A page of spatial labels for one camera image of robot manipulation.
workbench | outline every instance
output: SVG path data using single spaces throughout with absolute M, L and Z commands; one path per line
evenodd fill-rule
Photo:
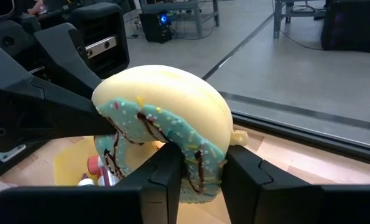
M 292 7 L 294 6 L 295 2 L 305 2 L 305 0 L 275 0 L 273 38 L 277 39 L 280 37 L 281 21 L 283 18 L 285 18 L 285 23 L 288 24 L 291 22 L 291 17 L 318 17 L 326 15 L 325 11 L 294 13 L 292 12 Z
M 148 4 L 146 0 L 140 0 L 142 12 L 153 13 L 160 11 L 192 11 L 191 14 L 181 14 L 180 16 L 170 17 L 171 21 L 193 21 L 196 24 L 198 38 L 203 37 L 201 25 L 210 19 L 215 20 L 215 26 L 220 25 L 220 17 L 218 11 L 218 0 L 212 0 L 213 12 L 209 14 L 202 14 L 200 12 L 200 3 L 204 4 L 206 1 L 188 0 L 164 2 L 156 4 Z

robotic arm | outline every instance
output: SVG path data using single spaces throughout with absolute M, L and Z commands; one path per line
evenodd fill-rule
M 62 24 L 34 35 L 49 69 L 63 71 L 51 82 L 0 48 L 0 151 L 114 133 L 90 100 L 101 80 L 82 61 L 75 32 Z M 61 46 L 47 40 L 57 35 Z M 222 191 L 233 224 L 370 223 L 370 185 L 310 185 L 241 146 L 229 147 L 226 159 Z M 0 224 L 89 223 L 92 214 L 104 214 L 99 222 L 173 224 L 183 171 L 180 149 L 168 143 L 114 187 L 11 188 L 0 192 Z

concrete floor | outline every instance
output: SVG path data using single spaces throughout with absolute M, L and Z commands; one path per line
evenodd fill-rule
M 204 12 L 211 9 L 209 2 L 203 7 Z M 130 67 L 170 65 L 202 77 L 272 14 L 272 3 L 221 2 L 220 14 L 221 26 L 202 40 L 178 39 L 165 44 L 128 40 Z M 212 21 L 204 26 L 208 34 Z M 282 29 L 303 45 L 320 48 L 321 27 L 321 21 L 304 17 L 293 18 Z M 271 21 L 207 81 L 218 91 L 291 106 L 295 113 L 228 100 L 231 109 L 370 144 L 370 54 L 310 50 L 284 35 L 274 40 L 272 33 Z M 186 35 L 195 38 L 189 22 Z M 299 108 L 319 113 L 298 114 Z

black speaker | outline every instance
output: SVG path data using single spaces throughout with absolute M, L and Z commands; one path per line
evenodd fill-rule
M 325 17 L 321 46 L 324 50 L 370 52 L 370 1 L 333 1 Z
M 165 11 L 139 14 L 143 32 L 149 42 L 165 43 L 172 39 L 170 22 Z

wooden surface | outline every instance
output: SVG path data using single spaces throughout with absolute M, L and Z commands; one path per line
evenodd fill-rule
M 370 184 L 370 165 L 246 129 L 247 148 L 277 167 L 312 184 Z M 57 139 L 0 177 L 17 185 L 53 185 L 53 159 L 82 138 Z M 223 196 L 201 205 L 181 204 L 178 223 L 230 223 Z

